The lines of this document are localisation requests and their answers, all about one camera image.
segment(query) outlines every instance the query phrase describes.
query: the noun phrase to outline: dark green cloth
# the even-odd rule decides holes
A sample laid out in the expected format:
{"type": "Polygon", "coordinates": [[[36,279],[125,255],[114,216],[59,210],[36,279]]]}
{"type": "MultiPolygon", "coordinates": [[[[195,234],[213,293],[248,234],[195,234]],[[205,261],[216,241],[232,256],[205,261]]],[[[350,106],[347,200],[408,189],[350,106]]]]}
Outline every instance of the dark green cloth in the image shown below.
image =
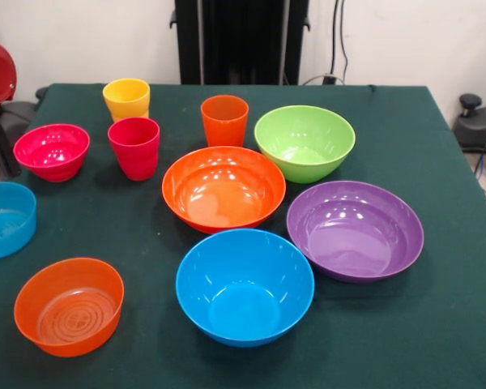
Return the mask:
{"type": "MultiPolygon", "coordinates": [[[[480,388],[486,387],[486,199],[426,88],[153,86],[160,163],[147,182],[128,181],[110,149],[103,85],[53,85],[32,126],[74,123],[92,146],[79,175],[61,184],[23,172],[38,198],[38,228],[19,253],[0,259],[0,388],[480,388]],[[246,147],[256,120],[282,105],[340,113],[356,146],[327,180],[361,180],[405,199],[425,231],[420,259],[375,284],[316,273],[307,315],[261,348],[217,344],[181,312],[175,274],[205,235],[166,207],[160,184],[180,156],[206,145],[201,102],[232,93],[249,102],[246,147]],[[117,332],[83,357],[40,351],[15,327],[13,304],[46,265],[75,256],[121,273],[126,299],[117,332]]],[[[288,183],[261,228],[287,236],[290,202],[308,186],[288,183]]]]}

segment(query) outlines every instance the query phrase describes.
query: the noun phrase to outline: bowl rim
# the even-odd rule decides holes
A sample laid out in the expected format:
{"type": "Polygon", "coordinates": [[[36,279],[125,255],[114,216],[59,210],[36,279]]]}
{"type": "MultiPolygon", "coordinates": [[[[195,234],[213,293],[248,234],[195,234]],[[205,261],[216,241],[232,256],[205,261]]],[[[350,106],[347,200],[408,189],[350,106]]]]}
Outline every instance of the bowl rim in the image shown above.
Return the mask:
{"type": "Polygon", "coordinates": [[[141,100],[144,100],[145,98],[147,98],[147,96],[150,94],[150,92],[151,92],[151,87],[150,87],[149,83],[147,83],[143,79],[127,77],[127,78],[123,78],[123,79],[114,79],[114,80],[110,81],[109,83],[105,84],[105,86],[103,87],[103,98],[107,101],[112,101],[113,103],[134,103],[134,102],[141,101],[141,100]],[[121,82],[124,82],[124,81],[137,81],[138,83],[141,83],[146,87],[146,91],[144,92],[144,94],[142,96],[137,97],[136,99],[132,99],[132,100],[116,100],[116,99],[112,99],[112,98],[106,96],[106,89],[108,87],[110,87],[110,86],[112,86],[116,83],[121,83],[121,82]]]}
{"type": "Polygon", "coordinates": [[[189,320],[191,322],[193,322],[194,325],[197,326],[198,328],[200,328],[202,331],[206,332],[207,334],[211,334],[211,335],[215,336],[216,338],[226,340],[228,342],[241,343],[241,344],[252,343],[252,342],[259,342],[259,341],[263,341],[263,340],[269,340],[269,339],[273,339],[277,336],[281,336],[282,334],[291,330],[298,322],[300,322],[302,320],[302,318],[304,318],[304,316],[306,315],[306,312],[308,312],[309,308],[311,307],[311,305],[313,303],[313,296],[315,294],[315,276],[313,274],[313,269],[311,268],[309,261],[305,257],[304,253],[297,246],[295,246],[293,243],[291,243],[288,239],[285,239],[285,238],[281,237],[280,235],[278,235],[276,233],[271,233],[270,231],[265,231],[263,229],[229,229],[229,230],[226,230],[226,231],[222,231],[221,233],[216,233],[214,235],[211,235],[209,237],[202,239],[200,242],[198,242],[196,245],[194,245],[187,252],[187,254],[184,256],[184,258],[180,262],[180,265],[178,266],[177,275],[175,277],[175,293],[177,295],[178,304],[180,305],[181,310],[189,318],[189,320]],[[250,233],[255,233],[255,234],[259,234],[259,235],[266,235],[268,237],[272,236],[274,239],[278,239],[280,243],[285,244],[287,246],[290,246],[294,250],[294,252],[297,252],[298,254],[301,255],[300,258],[303,259],[303,260],[301,260],[301,262],[303,264],[305,264],[305,268],[306,268],[306,271],[307,271],[307,274],[308,274],[308,277],[309,277],[309,281],[310,281],[309,282],[309,298],[308,298],[307,304],[306,304],[305,307],[303,307],[300,314],[298,316],[296,316],[295,320],[292,320],[292,322],[290,324],[288,324],[285,328],[281,328],[280,331],[274,331],[272,334],[270,334],[266,337],[256,338],[256,339],[236,339],[236,338],[228,338],[228,337],[225,337],[225,336],[219,336],[219,335],[215,334],[213,331],[211,331],[211,330],[205,328],[204,326],[200,325],[194,318],[192,318],[189,315],[189,313],[185,310],[184,306],[182,305],[181,294],[179,293],[179,288],[178,288],[178,279],[179,279],[179,276],[180,276],[182,269],[184,267],[184,263],[192,255],[192,253],[194,253],[194,251],[198,247],[200,247],[202,244],[204,244],[205,242],[207,242],[211,239],[220,239],[220,237],[223,237],[223,235],[225,235],[225,234],[242,233],[242,232],[250,232],[250,233]]]}
{"type": "Polygon", "coordinates": [[[210,146],[210,147],[204,147],[204,148],[199,148],[197,150],[193,150],[192,152],[188,152],[184,156],[175,160],[166,170],[164,177],[162,178],[162,185],[160,186],[160,189],[162,191],[162,197],[164,198],[164,201],[166,202],[168,207],[171,209],[171,211],[173,211],[173,213],[176,216],[183,219],[186,223],[194,224],[194,225],[200,225],[202,227],[207,227],[209,229],[223,229],[223,230],[225,230],[225,229],[240,229],[240,228],[244,228],[244,227],[248,226],[249,224],[259,222],[260,220],[265,220],[266,218],[270,217],[275,211],[277,211],[277,208],[279,208],[281,203],[283,203],[284,196],[286,195],[286,179],[284,178],[283,171],[279,168],[279,166],[277,166],[272,160],[270,160],[269,158],[266,158],[266,156],[264,156],[263,154],[261,154],[259,152],[256,152],[255,150],[251,150],[251,149],[245,148],[245,147],[238,147],[238,146],[210,146]],[[177,208],[174,206],[174,204],[171,202],[171,199],[168,198],[168,196],[166,195],[166,192],[164,190],[164,184],[169,180],[168,176],[169,176],[169,174],[171,174],[170,172],[171,172],[171,169],[173,168],[173,166],[175,166],[177,163],[179,163],[180,161],[182,161],[184,159],[190,158],[194,154],[197,154],[197,153],[200,153],[200,152],[206,152],[206,150],[215,151],[215,150],[220,150],[220,149],[238,150],[238,151],[253,153],[253,154],[259,156],[259,158],[262,158],[262,160],[265,161],[265,163],[270,163],[270,167],[273,166],[271,168],[273,170],[275,170],[283,178],[283,180],[282,180],[283,185],[281,186],[281,190],[280,190],[280,193],[279,193],[279,201],[277,202],[277,204],[272,206],[270,211],[267,212],[265,215],[262,215],[262,216],[260,216],[256,219],[253,219],[253,220],[249,220],[248,222],[245,222],[243,224],[231,225],[231,226],[226,227],[226,228],[220,227],[218,225],[202,224],[202,223],[199,223],[197,221],[191,220],[187,215],[179,212],[177,210],[177,208]]]}
{"type": "Polygon", "coordinates": [[[291,165],[291,166],[310,166],[310,167],[311,166],[313,166],[313,167],[315,167],[315,166],[324,166],[324,165],[332,164],[334,162],[337,162],[338,160],[341,160],[342,158],[345,158],[352,151],[352,149],[355,147],[355,143],[356,143],[356,133],[355,133],[355,129],[353,128],[353,126],[351,125],[351,123],[349,123],[344,117],[340,116],[338,113],[336,113],[334,111],[331,111],[329,109],[325,109],[325,108],[322,108],[322,107],[317,107],[315,105],[285,105],[283,107],[275,108],[275,109],[273,109],[271,111],[268,111],[267,113],[265,113],[264,115],[262,115],[258,119],[258,121],[256,122],[256,124],[254,126],[254,138],[256,139],[256,142],[257,142],[259,148],[261,149],[261,151],[263,153],[266,153],[266,154],[270,155],[274,159],[276,159],[276,160],[278,160],[278,161],[280,161],[280,162],[282,162],[282,163],[284,163],[286,165],[291,165]],[[346,152],[342,153],[342,155],[336,156],[333,159],[327,159],[324,162],[303,163],[303,164],[299,164],[299,163],[296,163],[296,162],[291,162],[290,160],[285,160],[284,158],[281,158],[281,157],[277,156],[276,154],[268,151],[265,147],[263,147],[263,145],[259,141],[259,137],[258,137],[258,126],[259,126],[259,123],[261,122],[261,120],[263,120],[268,115],[271,115],[273,113],[276,113],[277,111],[287,110],[287,109],[292,109],[292,108],[309,108],[309,109],[321,110],[321,111],[325,111],[325,112],[330,113],[331,115],[337,117],[339,120],[342,120],[347,125],[347,128],[351,131],[351,134],[352,134],[352,142],[351,142],[351,145],[349,146],[349,149],[346,152]]]}
{"type": "Polygon", "coordinates": [[[381,186],[377,186],[377,185],[374,185],[374,184],[369,184],[368,182],[362,182],[362,181],[353,181],[353,180],[339,180],[339,181],[328,181],[328,182],[321,182],[320,184],[317,184],[317,185],[314,185],[314,186],[311,186],[310,188],[306,189],[306,190],[303,190],[301,193],[299,193],[295,198],[294,200],[292,201],[292,203],[290,204],[290,206],[288,207],[288,211],[287,211],[287,214],[286,214],[286,230],[288,231],[288,236],[290,237],[290,239],[292,239],[292,242],[294,243],[294,245],[296,247],[299,248],[299,250],[306,256],[306,258],[308,258],[308,260],[313,263],[314,265],[326,270],[326,271],[330,271],[332,273],[335,273],[339,276],[345,276],[345,277],[348,277],[350,279],[355,279],[355,280],[380,280],[380,279],[384,279],[384,278],[388,278],[388,277],[391,277],[391,276],[395,276],[396,274],[399,274],[401,273],[402,271],[405,271],[407,270],[410,266],[412,266],[416,261],[417,259],[420,257],[421,255],[421,252],[423,251],[423,247],[424,247],[424,229],[423,229],[423,224],[421,223],[421,220],[420,218],[417,216],[416,212],[412,209],[412,207],[407,204],[407,202],[405,202],[405,200],[401,199],[399,196],[397,196],[396,194],[394,194],[393,192],[385,189],[385,188],[382,188],[381,186]],[[374,188],[375,190],[379,190],[383,193],[386,193],[388,194],[392,199],[395,199],[396,201],[399,201],[401,204],[403,204],[405,207],[407,207],[407,210],[409,211],[409,213],[411,213],[411,215],[414,217],[414,219],[416,220],[416,224],[418,226],[418,230],[419,232],[421,233],[421,242],[420,242],[420,245],[418,247],[418,249],[416,250],[416,255],[414,255],[414,258],[411,259],[404,267],[401,267],[395,271],[391,271],[391,272],[388,272],[388,273],[382,273],[382,274],[379,274],[379,275],[375,275],[375,276],[354,276],[354,275],[351,275],[351,274],[347,274],[347,273],[342,273],[341,271],[336,271],[330,267],[326,267],[326,266],[322,266],[318,261],[316,261],[315,259],[312,258],[311,254],[310,253],[305,253],[298,245],[297,245],[297,239],[294,238],[294,236],[292,235],[292,231],[291,231],[291,225],[292,225],[292,222],[290,221],[290,215],[291,215],[291,212],[292,212],[292,209],[294,207],[294,205],[300,201],[300,198],[302,196],[304,196],[305,194],[309,193],[311,190],[315,190],[317,189],[319,186],[332,186],[332,185],[335,185],[335,184],[357,184],[359,186],[367,186],[367,187],[370,187],[370,188],[374,188]]]}
{"type": "Polygon", "coordinates": [[[78,160],[79,158],[81,158],[83,155],[85,155],[87,153],[88,149],[90,148],[90,143],[91,143],[90,134],[88,134],[88,132],[84,128],[82,128],[80,126],[76,126],[75,124],[70,124],[70,123],[52,123],[52,124],[46,124],[44,126],[36,127],[34,129],[26,132],[25,134],[23,134],[16,141],[15,146],[13,147],[13,154],[15,154],[16,160],[22,166],[25,166],[26,168],[29,168],[29,169],[37,169],[37,170],[40,170],[40,169],[53,169],[53,168],[56,168],[56,167],[61,167],[61,166],[70,164],[70,163],[74,162],[75,160],[78,160]],[[54,165],[50,165],[50,166],[33,165],[33,164],[29,164],[29,163],[25,162],[23,160],[22,156],[18,152],[18,148],[19,148],[20,141],[25,140],[28,136],[30,136],[31,134],[34,134],[37,131],[46,130],[47,128],[55,127],[55,126],[63,126],[63,127],[67,127],[67,128],[68,127],[71,127],[71,128],[74,128],[74,129],[80,131],[81,133],[83,133],[85,135],[86,139],[87,139],[87,143],[86,143],[85,147],[83,148],[83,150],[81,152],[79,152],[76,156],[70,158],[69,160],[64,160],[64,161],[62,161],[59,164],[54,164],[54,165]]]}
{"type": "Polygon", "coordinates": [[[65,347],[69,347],[69,346],[74,345],[74,344],[81,343],[81,342],[83,342],[85,340],[89,340],[92,337],[94,337],[95,335],[97,335],[99,332],[101,332],[102,330],[104,330],[114,320],[114,318],[116,318],[121,313],[122,303],[123,302],[124,302],[124,281],[122,280],[121,274],[117,271],[117,269],[115,267],[113,267],[109,263],[107,263],[105,261],[102,261],[100,259],[89,258],[89,257],[73,257],[73,258],[63,259],[63,260],[57,261],[55,263],[51,263],[50,265],[45,266],[45,267],[41,268],[39,271],[37,271],[36,273],[34,273],[27,280],[27,282],[25,282],[25,284],[23,284],[22,288],[18,292],[18,295],[16,296],[16,299],[15,299],[15,305],[14,305],[14,308],[13,308],[13,315],[14,315],[14,318],[15,318],[16,328],[18,328],[18,330],[21,332],[21,334],[23,336],[25,336],[28,340],[30,340],[31,342],[33,342],[34,344],[38,344],[38,345],[40,345],[42,347],[65,348],[65,347]],[[57,267],[57,266],[61,266],[62,263],[74,262],[76,260],[83,260],[83,259],[86,260],[86,261],[88,261],[88,262],[101,263],[101,265],[103,265],[103,266],[106,265],[106,267],[109,267],[111,270],[113,270],[113,273],[117,276],[117,278],[119,279],[119,281],[121,281],[121,300],[119,301],[118,307],[113,312],[112,318],[108,322],[104,323],[101,327],[99,327],[92,334],[89,334],[88,336],[85,336],[82,339],[75,340],[75,341],[69,342],[69,343],[64,343],[64,344],[61,344],[61,343],[54,344],[54,343],[43,342],[41,340],[34,339],[31,336],[29,336],[28,334],[26,334],[25,331],[23,330],[23,328],[18,324],[18,317],[17,317],[17,311],[16,311],[16,307],[19,304],[18,303],[19,297],[23,293],[23,291],[27,288],[27,286],[32,282],[32,280],[35,277],[37,277],[38,275],[40,275],[42,272],[50,269],[51,267],[57,267]]]}
{"type": "Polygon", "coordinates": [[[29,213],[27,214],[25,221],[20,226],[18,226],[18,228],[15,230],[15,232],[17,232],[18,230],[23,228],[26,224],[30,223],[32,218],[36,217],[36,208],[37,208],[37,205],[38,205],[38,202],[36,200],[36,196],[34,195],[34,192],[32,192],[32,190],[30,190],[27,186],[19,184],[17,182],[0,181],[0,186],[2,186],[4,188],[9,187],[11,189],[15,188],[15,190],[19,190],[19,191],[23,192],[23,195],[27,195],[27,197],[29,197],[30,200],[32,201],[32,207],[30,207],[31,209],[30,209],[29,213]]]}

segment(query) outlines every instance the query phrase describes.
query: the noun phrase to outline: blue bowl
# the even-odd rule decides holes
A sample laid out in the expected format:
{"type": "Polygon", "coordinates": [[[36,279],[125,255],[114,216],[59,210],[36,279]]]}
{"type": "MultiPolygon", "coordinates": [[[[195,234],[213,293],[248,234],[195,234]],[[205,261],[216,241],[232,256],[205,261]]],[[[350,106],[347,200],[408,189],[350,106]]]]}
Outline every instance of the blue bowl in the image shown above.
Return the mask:
{"type": "Polygon", "coordinates": [[[220,343],[254,347],[292,328],[313,300],[315,281],[290,242],[232,229],[199,242],[182,260],[177,297],[194,324],[220,343]]]}
{"type": "Polygon", "coordinates": [[[36,197],[26,187],[0,182],[0,258],[24,247],[36,230],[36,197]]]}

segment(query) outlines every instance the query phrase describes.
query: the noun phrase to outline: pink bowl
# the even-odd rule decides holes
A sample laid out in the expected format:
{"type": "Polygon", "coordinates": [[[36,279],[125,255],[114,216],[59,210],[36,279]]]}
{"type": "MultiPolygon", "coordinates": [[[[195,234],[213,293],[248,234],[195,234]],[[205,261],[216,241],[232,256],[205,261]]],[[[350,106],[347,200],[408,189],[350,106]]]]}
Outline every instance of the pink bowl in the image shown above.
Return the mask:
{"type": "Polygon", "coordinates": [[[29,131],[13,152],[26,169],[49,182],[64,182],[77,174],[90,148],[90,136],[72,124],[49,124],[29,131]]]}

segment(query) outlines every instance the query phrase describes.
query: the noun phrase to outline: cup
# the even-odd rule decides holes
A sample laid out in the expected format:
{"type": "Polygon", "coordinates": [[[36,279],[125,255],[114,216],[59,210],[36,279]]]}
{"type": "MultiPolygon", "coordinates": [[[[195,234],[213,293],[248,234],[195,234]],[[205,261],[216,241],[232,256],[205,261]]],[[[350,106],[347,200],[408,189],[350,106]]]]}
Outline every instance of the cup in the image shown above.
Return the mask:
{"type": "Polygon", "coordinates": [[[124,174],[133,181],[148,180],[159,161],[160,127],[148,118],[127,118],[108,129],[108,139],[124,174]]]}
{"type": "Polygon", "coordinates": [[[103,88],[103,97],[114,122],[149,118],[150,89],[141,79],[116,79],[103,88]]]}
{"type": "Polygon", "coordinates": [[[249,105],[237,96],[218,95],[202,103],[207,145],[243,146],[249,105]]]}

